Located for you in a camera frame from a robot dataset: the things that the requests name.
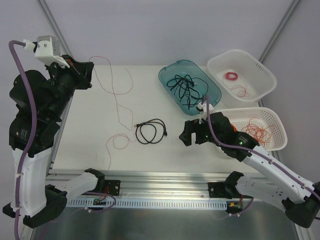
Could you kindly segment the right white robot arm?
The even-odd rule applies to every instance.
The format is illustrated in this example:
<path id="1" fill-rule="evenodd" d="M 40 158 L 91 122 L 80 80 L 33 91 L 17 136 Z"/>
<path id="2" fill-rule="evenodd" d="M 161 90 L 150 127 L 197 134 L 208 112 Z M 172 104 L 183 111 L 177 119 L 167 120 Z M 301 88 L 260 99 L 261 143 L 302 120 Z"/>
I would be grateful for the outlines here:
<path id="1" fill-rule="evenodd" d="M 213 187 L 216 196 L 232 199 L 250 196 L 264 201 L 285 213 L 295 224 L 309 228 L 320 211 L 320 184 L 313 183 L 290 170 L 252 136 L 237 131 L 221 112 L 206 118 L 187 120 L 179 139 L 185 146 L 213 143 L 227 156 L 252 167 L 271 183 L 254 180 L 244 173 L 233 171 L 223 183 Z"/>

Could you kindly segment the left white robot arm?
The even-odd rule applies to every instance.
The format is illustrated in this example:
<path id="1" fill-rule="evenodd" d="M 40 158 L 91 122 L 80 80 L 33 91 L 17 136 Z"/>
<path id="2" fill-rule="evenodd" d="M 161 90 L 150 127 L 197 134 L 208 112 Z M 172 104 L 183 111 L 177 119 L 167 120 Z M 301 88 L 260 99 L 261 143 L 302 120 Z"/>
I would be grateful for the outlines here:
<path id="1" fill-rule="evenodd" d="M 21 216 L 32 229 L 56 219 L 68 201 L 90 191 L 99 195 L 105 189 L 104 174 L 92 168 L 64 184 L 46 184 L 62 114 L 76 90 L 92 86 L 92 62 L 78 62 L 69 55 L 63 59 L 66 67 L 56 62 L 46 67 L 49 78 L 37 70 L 23 71 L 9 93 L 18 109 L 9 127 L 17 179 L 14 199 L 2 211 L 11 218 Z"/>

